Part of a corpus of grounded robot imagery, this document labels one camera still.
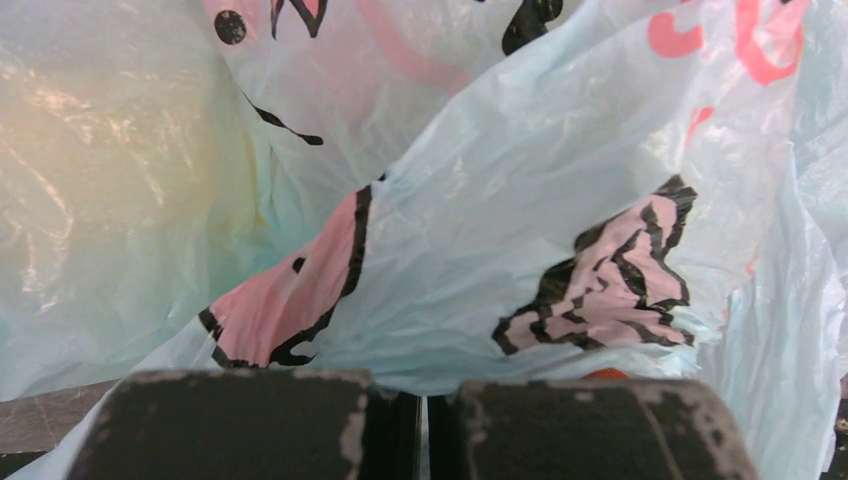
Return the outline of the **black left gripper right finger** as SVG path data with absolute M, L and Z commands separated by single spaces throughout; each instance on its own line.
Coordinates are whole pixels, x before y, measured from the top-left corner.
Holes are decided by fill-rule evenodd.
M 684 380 L 470 380 L 431 397 L 433 479 L 756 479 L 722 400 Z

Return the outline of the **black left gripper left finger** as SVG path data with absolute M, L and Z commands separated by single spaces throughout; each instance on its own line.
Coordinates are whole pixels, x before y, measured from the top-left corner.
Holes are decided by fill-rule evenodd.
M 363 370 L 147 371 L 120 383 L 72 479 L 415 479 L 415 396 Z

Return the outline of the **light blue plastic bag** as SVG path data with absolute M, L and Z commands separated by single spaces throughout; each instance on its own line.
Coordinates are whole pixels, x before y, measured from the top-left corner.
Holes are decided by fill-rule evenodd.
M 836 1 L 5 1 L 1 397 L 618 370 L 815 479 L 846 81 Z

